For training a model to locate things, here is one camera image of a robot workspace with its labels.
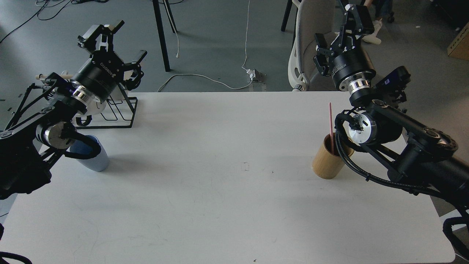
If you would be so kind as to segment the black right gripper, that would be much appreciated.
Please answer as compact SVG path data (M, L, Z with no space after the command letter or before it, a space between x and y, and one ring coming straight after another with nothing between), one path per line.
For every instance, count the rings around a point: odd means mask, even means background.
M331 76L339 91L357 92L370 89L376 71L368 53L361 48L363 37L374 32L368 8L364 5L341 4L343 20L338 36L335 33L315 33L316 55L313 62L321 76ZM330 54L329 45L342 52Z

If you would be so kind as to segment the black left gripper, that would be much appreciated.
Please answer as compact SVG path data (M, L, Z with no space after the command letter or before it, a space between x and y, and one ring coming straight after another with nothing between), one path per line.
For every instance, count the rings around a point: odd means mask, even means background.
M144 76L141 62L147 55L140 50L128 63L114 52L113 37L124 25L120 20L115 25L92 25L83 36L78 36L77 45L89 52L89 60L72 77L74 85L84 86L102 103L116 88L117 82L128 91L139 87Z

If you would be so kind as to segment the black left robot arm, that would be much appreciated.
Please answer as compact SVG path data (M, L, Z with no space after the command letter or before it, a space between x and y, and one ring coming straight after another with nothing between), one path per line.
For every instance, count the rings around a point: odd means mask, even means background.
M124 25L92 25L78 36L77 45L89 52L89 59L71 77L56 73L37 78L43 93L25 105L30 85L10 122L1 132L1 199L15 193L30 194L48 184L50 169L65 156L88 160L101 152L101 146L77 132L72 119L89 115L93 103L105 103L112 91L133 90L144 73L141 50L132 62L123 62L114 52L113 37Z

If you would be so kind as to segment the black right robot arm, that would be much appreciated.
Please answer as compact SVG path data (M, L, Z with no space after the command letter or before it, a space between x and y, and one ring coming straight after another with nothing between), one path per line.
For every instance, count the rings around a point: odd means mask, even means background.
M341 0L343 22L330 45L315 35L315 65L331 76L337 90L350 93L351 110L335 117L335 147L345 164L367 181L443 199L459 212L444 221L443 232L453 247L468 258L468 247L453 233L468 225L468 164L454 156L458 145L449 135L427 127L402 112L410 74L396 68L371 86L376 71L361 46L374 32L367 7Z

